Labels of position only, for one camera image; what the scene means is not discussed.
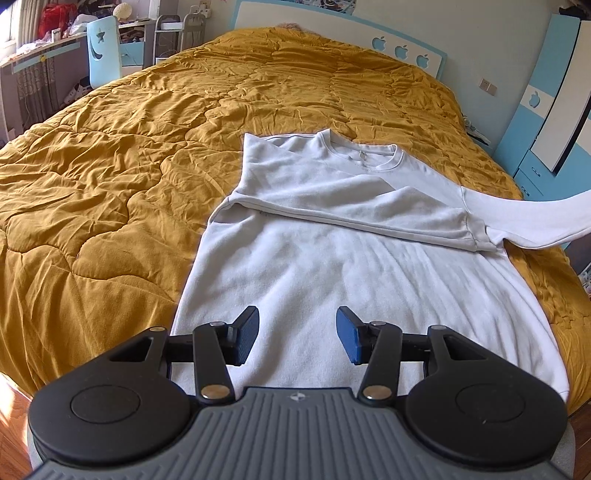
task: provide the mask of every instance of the light blue wardrobe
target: light blue wardrobe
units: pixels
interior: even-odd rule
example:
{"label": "light blue wardrobe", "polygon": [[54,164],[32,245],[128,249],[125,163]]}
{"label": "light blue wardrobe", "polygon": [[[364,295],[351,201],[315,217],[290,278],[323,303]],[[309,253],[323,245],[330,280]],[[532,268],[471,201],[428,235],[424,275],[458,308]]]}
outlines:
{"label": "light blue wardrobe", "polygon": [[591,22],[553,15],[538,62],[493,158],[525,200],[591,189]]}

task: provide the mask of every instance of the headboard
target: headboard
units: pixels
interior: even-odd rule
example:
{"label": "headboard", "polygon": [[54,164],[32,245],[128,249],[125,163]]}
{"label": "headboard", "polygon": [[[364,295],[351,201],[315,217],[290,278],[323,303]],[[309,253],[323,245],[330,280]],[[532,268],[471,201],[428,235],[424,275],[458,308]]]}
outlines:
{"label": "headboard", "polygon": [[230,28],[275,27],[286,22],[297,23],[331,40],[380,51],[416,65],[438,80],[447,59],[441,50],[391,28],[326,8],[283,0],[238,0]]}

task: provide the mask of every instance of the red bag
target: red bag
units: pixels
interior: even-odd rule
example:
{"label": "red bag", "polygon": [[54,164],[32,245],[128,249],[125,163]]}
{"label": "red bag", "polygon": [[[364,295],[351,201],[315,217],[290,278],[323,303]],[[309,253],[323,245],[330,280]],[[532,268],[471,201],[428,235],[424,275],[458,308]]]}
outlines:
{"label": "red bag", "polygon": [[59,28],[63,35],[70,22],[76,18],[77,12],[76,5],[46,5],[39,21],[39,38],[45,37],[47,32],[56,28]]}

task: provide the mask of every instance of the electrical outlet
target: electrical outlet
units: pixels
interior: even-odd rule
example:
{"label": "electrical outlet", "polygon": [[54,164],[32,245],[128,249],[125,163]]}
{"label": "electrical outlet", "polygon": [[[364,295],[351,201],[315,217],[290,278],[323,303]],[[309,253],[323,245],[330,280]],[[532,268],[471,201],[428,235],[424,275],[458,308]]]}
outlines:
{"label": "electrical outlet", "polygon": [[496,86],[493,85],[486,79],[482,79],[479,85],[481,90],[484,90],[486,93],[490,93],[492,96],[495,96],[496,93]]}
{"label": "electrical outlet", "polygon": [[480,81],[480,88],[482,90],[484,90],[485,92],[488,90],[488,87],[490,87],[490,86],[491,86],[491,83],[488,80],[482,79]]}

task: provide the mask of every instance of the wooden floor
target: wooden floor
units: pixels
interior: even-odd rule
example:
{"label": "wooden floor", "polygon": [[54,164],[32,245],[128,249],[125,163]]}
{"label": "wooden floor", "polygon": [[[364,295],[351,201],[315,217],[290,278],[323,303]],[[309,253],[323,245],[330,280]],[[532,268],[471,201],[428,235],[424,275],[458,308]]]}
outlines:
{"label": "wooden floor", "polygon": [[[0,375],[0,480],[20,480],[31,472],[27,453],[27,410],[31,400]],[[570,421],[576,438],[573,480],[591,480],[591,404]]]}
{"label": "wooden floor", "polygon": [[31,400],[0,375],[0,480],[31,472],[27,453],[27,411]]}
{"label": "wooden floor", "polygon": [[591,404],[587,403],[571,418],[576,441],[576,461],[573,480],[587,480],[591,474]]}

